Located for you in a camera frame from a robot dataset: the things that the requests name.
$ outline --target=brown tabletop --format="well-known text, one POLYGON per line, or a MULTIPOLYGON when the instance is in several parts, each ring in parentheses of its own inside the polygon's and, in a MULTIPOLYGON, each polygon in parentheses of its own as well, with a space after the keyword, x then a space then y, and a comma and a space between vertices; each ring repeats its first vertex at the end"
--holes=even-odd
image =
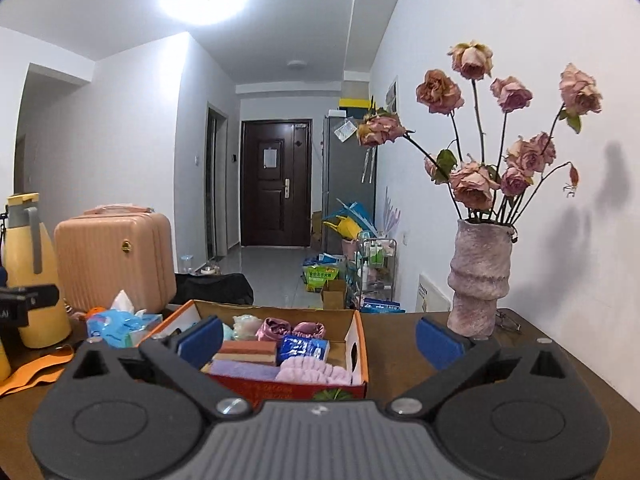
MULTIPOLYGON (((544 336, 540 330, 517 314, 508 315, 522 324, 522 334, 497 329, 496 337, 504 346, 518 346, 544 336)), ((365 314, 364 330, 369 359, 371 399, 388 402, 435 373, 414 343, 415 324, 421 314, 365 314)), ((446 322, 447 314, 430 314, 446 322)), ((76 327, 75 339, 82 337, 76 327)), ((39 351, 25 351, 15 335, 3 333, 12 365, 38 357, 39 351)), ((640 479, 640 413, 605 381, 572 357, 575 367, 607 413, 611 425, 611 443, 596 480, 640 479)), ((50 386, 38 386, 0 399, 0 466, 11 480, 40 480, 42 475, 27 446, 28 424, 50 386)))

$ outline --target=black cloth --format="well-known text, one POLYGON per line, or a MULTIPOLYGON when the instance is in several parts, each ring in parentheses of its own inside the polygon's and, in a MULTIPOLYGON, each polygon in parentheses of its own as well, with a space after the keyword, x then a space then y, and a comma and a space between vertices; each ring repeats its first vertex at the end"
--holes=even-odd
POLYGON ((176 274, 177 291, 170 301, 185 304, 189 300, 212 301, 235 305, 254 304, 254 290, 244 274, 220 274, 218 276, 192 276, 176 274))

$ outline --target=silver bolt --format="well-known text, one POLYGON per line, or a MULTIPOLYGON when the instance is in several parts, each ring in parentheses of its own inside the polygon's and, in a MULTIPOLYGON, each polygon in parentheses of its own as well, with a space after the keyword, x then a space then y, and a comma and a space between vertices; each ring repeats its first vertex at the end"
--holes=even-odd
POLYGON ((249 410, 249 403, 239 397, 230 397, 220 400, 216 409, 223 415, 241 415, 249 410))
POLYGON ((391 403, 391 410, 398 415, 415 415, 422 409, 422 403, 418 399, 400 397, 391 403))

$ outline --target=vase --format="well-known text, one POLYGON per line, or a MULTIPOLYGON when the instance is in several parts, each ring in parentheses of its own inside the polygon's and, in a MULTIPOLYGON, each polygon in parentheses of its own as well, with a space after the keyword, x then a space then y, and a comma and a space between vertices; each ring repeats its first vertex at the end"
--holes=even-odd
POLYGON ((458 220, 449 286, 455 291, 447 326, 465 337, 490 336, 500 298, 509 292, 514 229, 458 220))

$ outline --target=brown front door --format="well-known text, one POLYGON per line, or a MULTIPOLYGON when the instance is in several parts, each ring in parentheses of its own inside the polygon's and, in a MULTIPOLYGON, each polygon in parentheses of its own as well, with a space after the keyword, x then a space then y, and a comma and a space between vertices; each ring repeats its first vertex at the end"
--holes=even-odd
POLYGON ((310 241, 311 120, 242 123, 242 245, 310 241))

